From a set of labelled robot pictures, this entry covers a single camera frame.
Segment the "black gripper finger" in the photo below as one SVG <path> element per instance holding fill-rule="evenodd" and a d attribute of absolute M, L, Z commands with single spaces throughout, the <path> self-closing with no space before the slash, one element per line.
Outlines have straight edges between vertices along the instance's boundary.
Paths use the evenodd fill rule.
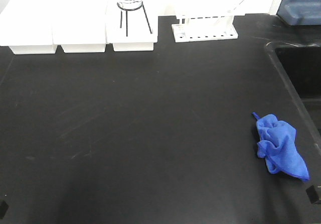
<path fill-rule="evenodd" d="M 4 218 L 8 208 L 9 208 L 9 205 L 6 203 L 6 201 L 0 200 L 0 219 Z"/>
<path fill-rule="evenodd" d="M 320 197 L 321 187 L 320 186 L 312 185 L 309 188 L 307 188 L 305 191 L 311 204 L 321 204 L 321 197 Z"/>

